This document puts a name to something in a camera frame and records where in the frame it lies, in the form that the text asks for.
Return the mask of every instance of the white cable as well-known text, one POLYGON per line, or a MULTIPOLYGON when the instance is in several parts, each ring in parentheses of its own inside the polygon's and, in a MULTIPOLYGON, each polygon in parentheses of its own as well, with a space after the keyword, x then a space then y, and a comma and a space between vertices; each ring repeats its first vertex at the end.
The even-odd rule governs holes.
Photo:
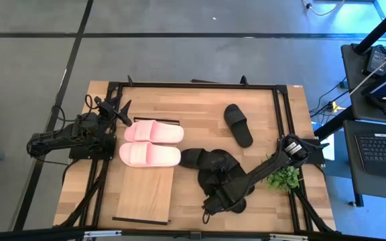
POLYGON ((351 92, 349 92, 349 95, 344 99, 342 100, 342 102, 340 104, 338 104, 338 106, 336 106, 335 109, 337 109, 338 107, 340 107, 341 104, 343 104, 343 102, 345 102, 346 100, 348 100, 348 98, 354 94, 355 91, 357 91, 361 85, 363 85, 374 73, 376 73, 376 71, 380 70, 384 65, 386 64, 386 61, 383 62, 383 64, 381 64, 378 68, 376 68, 375 70, 373 70, 373 72, 371 72, 357 87, 354 88, 354 90, 352 90, 351 92))
POLYGON ((333 12, 334 10, 336 10, 339 6, 342 5, 342 3, 345 2, 345 0, 342 0, 336 7, 334 7, 334 9, 328 11, 327 13, 317 13, 317 12, 315 12, 315 10, 312 8, 312 4, 311 4, 311 3, 306 3, 305 0, 302 0, 302 2, 303 2, 303 4, 305 5, 305 7, 306 7, 307 9, 311 9, 311 11, 312 11, 313 13, 315 13, 316 15, 318 15, 318 16, 324 16, 324 15, 327 15, 327 14, 333 12))

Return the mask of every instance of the black desk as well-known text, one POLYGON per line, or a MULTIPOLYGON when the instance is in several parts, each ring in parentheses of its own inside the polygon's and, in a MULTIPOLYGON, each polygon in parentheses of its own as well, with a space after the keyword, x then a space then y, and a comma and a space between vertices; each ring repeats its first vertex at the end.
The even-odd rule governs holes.
MULTIPOLYGON (((354 53, 351 45, 343 45, 341 47, 342 58, 345 67, 346 79, 348 81, 348 87, 350 90, 355 88, 363 81, 366 76, 361 72, 365 65, 367 55, 358 55, 354 53)), ((367 80, 367 83, 375 81, 374 78, 367 80)), ((386 123, 386 116, 374 106, 367 103, 361 91, 366 88, 360 87, 351 97, 351 106, 343 110, 340 114, 335 116, 332 120, 326 123, 324 126, 317 129, 314 134, 320 140, 325 139, 343 125, 345 120, 366 120, 366 121, 379 121, 386 123)))
POLYGON ((361 207, 364 205, 361 196, 362 194, 386 197, 386 177, 371 175, 364 172, 354 136, 357 133, 370 132, 371 130, 376 133, 386 133, 386 125, 346 120, 343 123, 343 127, 345 131, 346 147, 348 149, 356 206, 361 207))

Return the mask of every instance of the desk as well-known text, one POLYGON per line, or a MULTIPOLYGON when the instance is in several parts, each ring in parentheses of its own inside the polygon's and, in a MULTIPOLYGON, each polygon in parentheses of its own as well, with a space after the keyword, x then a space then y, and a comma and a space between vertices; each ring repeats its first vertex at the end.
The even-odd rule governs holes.
MULTIPOLYGON (((364 68, 367 55, 362 56, 356 54, 351 45, 343 45, 341 50, 346 79, 348 80, 348 87, 352 90, 366 78, 361 70, 364 68)), ((370 78, 365 84, 373 81, 376 81, 376 79, 370 78)), ((354 94, 351 95, 351 106, 343 110, 340 114, 315 131, 315 135, 320 140, 325 139, 340 129, 343 121, 345 120, 366 120, 386 123, 386 116, 382 113, 382 111, 367 103, 366 99, 361 94, 361 91, 364 90, 364 88, 366 88, 366 86, 360 87, 354 94)))
POLYGON ((348 149, 356 206, 364 206, 361 194, 386 197, 386 177, 379 177, 364 172, 360 153, 355 141, 355 134, 357 133, 369 132, 371 130, 374 130, 376 133, 386 133, 386 125, 346 120, 344 121, 343 127, 345 131, 346 147, 348 149))
MULTIPOLYGON (((104 98, 108 82, 92 81, 88 94, 104 98)), ((306 97, 302 86, 288 86, 289 103, 296 134, 301 138, 314 137, 306 97)), ((284 130, 285 118, 282 95, 279 95, 284 130)), ((208 150, 225 149, 249 172, 261 163, 265 156, 275 152, 278 137, 273 95, 270 90, 225 90, 208 88, 147 88, 123 87, 121 106, 132 100, 129 117, 172 118, 180 120, 185 130, 184 140, 178 144, 182 151, 192 147, 208 150), (236 103, 245 113, 254 143, 248 149, 238 146, 222 117, 224 108, 236 103)), ((125 126, 118 120, 117 146, 125 141, 125 126)), ((83 198, 91 160, 79 160, 67 172, 60 195, 54 224, 60 224, 83 198)), ((268 189, 264 181, 256 185, 254 193, 246 198, 247 209, 242 214, 219 213, 202 223, 201 205, 205 195, 197 182, 197 170, 176 166, 170 202, 170 224, 140 224, 112 220, 117 211, 120 183, 123 181, 125 164, 118 155, 109 164, 103 202, 99 216, 99 228, 134 230, 197 230, 213 232, 293 232, 287 193, 268 189)), ((322 173, 313 165, 303 165, 304 181, 308 199, 326 224, 335 229, 326 183, 322 173)), ((86 224, 91 224, 94 200, 91 201, 86 224)), ((300 226, 305 229, 302 205, 297 208, 300 226)))

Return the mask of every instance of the wooden tabletop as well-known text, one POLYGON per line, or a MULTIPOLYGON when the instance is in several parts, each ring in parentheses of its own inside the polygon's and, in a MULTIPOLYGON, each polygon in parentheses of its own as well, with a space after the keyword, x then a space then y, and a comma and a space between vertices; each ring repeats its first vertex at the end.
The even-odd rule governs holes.
MULTIPOLYGON (((108 82, 92 81, 88 94, 104 98, 108 82)), ((311 120, 302 86, 288 86, 289 103, 292 110, 296 134, 301 138, 313 138, 311 120)), ((184 128, 184 140, 178 144, 181 151, 189 148, 206 150, 224 149, 232 154, 249 172, 276 150, 278 138, 275 107, 270 90, 229 90, 207 88, 146 88, 124 87, 121 106, 132 100, 129 117, 169 118, 180 121, 184 128), (223 119, 228 104, 235 103, 248 118, 248 126, 254 138, 249 148, 238 146, 223 119)), ((282 95, 279 96, 283 115, 284 131, 288 126, 282 95)), ((117 122, 117 152, 124 142, 125 126, 117 122)), ((60 194, 54 224, 63 222, 83 198, 91 160, 80 160, 67 172, 60 194)), ((335 229, 330 200, 323 174, 317 167, 302 166, 308 199, 326 224, 335 229)), ((208 224, 202 223, 201 206, 206 199, 197 182, 197 170, 174 167, 173 186, 167 226, 140 224, 113 220, 117 212, 126 164, 116 153, 110 162, 99 228, 144 229, 144 230, 202 230, 238 232, 293 232, 287 193, 268 188, 266 181, 256 184, 255 191, 246 197, 247 208, 242 214, 223 212, 210 217, 208 224)), ((301 203, 297 200, 300 226, 305 229, 301 203)), ((91 224, 94 199, 88 211, 87 224, 91 224)))

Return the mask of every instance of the gray floor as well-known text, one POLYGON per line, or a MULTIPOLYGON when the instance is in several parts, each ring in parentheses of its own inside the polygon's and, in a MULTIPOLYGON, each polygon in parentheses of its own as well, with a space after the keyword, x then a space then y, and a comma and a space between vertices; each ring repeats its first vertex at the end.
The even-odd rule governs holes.
MULTIPOLYGON (((317 1, 314 8, 334 5, 317 1)), ((86 0, 0 0, 0 31, 75 32, 85 6, 86 0)), ((292 0, 101 0, 94 2, 86 32, 367 33, 379 21, 370 3, 347 3, 334 15, 317 17, 292 0)), ((251 83, 301 84, 314 108, 319 96, 344 78, 340 46, 353 42, 358 40, 83 39, 62 107, 71 118, 81 109, 90 80, 126 80, 129 74, 134 81, 234 83, 246 75, 251 83)), ((0 39, 0 151, 6 155, 0 161, 0 231, 10 229, 31 165, 25 144, 44 129, 72 44, 73 39, 0 39)), ((66 157, 67 151, 55 151, 47 159, 66 157)), ((62 167, 44 165, 26 228, 52 225, 61 175, 62 167)), ((386 222, 386 214, 344 206, 353 199, 352 188, 343 179, 328 184, 340 231, 386 234, 371 231, 386 222)))

